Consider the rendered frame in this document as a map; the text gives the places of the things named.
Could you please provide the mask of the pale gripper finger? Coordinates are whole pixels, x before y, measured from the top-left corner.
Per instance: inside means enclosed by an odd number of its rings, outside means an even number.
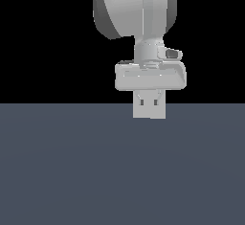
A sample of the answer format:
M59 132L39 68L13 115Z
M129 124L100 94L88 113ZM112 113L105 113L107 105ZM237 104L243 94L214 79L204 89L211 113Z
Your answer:
M151 119L164 119L166 117L166 91L157 90L150 106Z
M149 94L147 90L137 90L133 92L133 117L149 117Z

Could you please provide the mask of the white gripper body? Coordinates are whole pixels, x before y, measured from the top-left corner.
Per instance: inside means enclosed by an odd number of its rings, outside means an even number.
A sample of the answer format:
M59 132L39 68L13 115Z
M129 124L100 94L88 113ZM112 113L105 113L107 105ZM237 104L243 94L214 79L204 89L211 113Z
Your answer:
M187 72L180 61L160 62L151 68L141 68L139 64L115 65L115 88L128 90L180 90L187 86Z

